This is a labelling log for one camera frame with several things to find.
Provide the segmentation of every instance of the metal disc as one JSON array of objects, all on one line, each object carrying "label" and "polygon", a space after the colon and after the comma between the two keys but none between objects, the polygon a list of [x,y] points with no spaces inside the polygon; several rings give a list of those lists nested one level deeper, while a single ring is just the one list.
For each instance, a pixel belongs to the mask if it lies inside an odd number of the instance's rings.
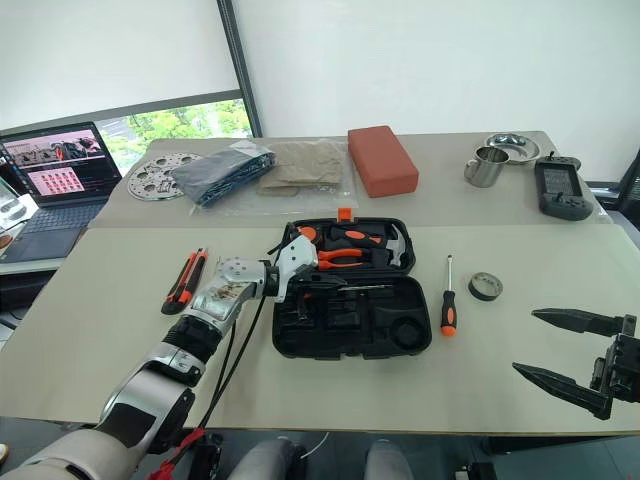
[{"label": "metal disc", "polygon": [[169,176],[174,168],[187,165],[202,158],[193,153],[168,153],[147,160],[129,175],[127,188],[138,200],[171,200],[182,195],[173,179]]}]

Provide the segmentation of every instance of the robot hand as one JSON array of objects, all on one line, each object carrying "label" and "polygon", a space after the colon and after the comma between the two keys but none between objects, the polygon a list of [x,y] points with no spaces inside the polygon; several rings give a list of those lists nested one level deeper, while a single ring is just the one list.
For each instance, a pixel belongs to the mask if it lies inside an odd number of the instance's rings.
[{"label": "robot hand", "polygon": [[182,430],[205,365],[236,321],[244,302],[263,296],[284,301],[289,280],[317,266],[304,236],[268,261],[218,262],[213,280],[114,390],[94,429],[65,435],[3,480],[124,480],[147,453],[162,453]]}]

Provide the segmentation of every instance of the laptop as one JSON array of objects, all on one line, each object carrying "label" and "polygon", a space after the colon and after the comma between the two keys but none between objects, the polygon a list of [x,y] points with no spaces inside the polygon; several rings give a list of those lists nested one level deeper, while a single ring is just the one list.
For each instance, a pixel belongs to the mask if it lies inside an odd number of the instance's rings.
[{"label": "laptop", "polygon": [[39,207],[0,263],[66,257],[122,179],[93,122],[4,135],[0,155]]}]

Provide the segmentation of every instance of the orange screwdriver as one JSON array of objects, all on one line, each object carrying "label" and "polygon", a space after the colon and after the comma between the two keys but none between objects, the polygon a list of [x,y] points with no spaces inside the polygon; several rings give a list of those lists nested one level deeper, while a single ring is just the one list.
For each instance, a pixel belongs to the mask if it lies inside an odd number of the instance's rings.
[{"label": "orange screwdriver", "polygon": [[451,263],[453,255],[447,257],[447,265],[449,269],[449,288],[445,290],[442,296],[444,302],[442,304],[442,322],[440,323],[440,331],[445,337],[453,337],[456,334],[458,326],[458,313],[456,312],[456,304],[454,298],[456,292],[451,290]]}]

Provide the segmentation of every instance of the gray pants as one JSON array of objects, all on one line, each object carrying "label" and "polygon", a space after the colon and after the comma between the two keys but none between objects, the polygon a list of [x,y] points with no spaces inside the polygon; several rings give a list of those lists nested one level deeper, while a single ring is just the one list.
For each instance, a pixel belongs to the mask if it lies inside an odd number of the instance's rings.
[{"label": "gray pants", "polygon": [[[293,452],[294,445],[286,439],[261,442],[243,457],[229,480],[284,480]],[[369,449],[364,480],[413,480],[413,475],[400,449],[378,440]]]}]

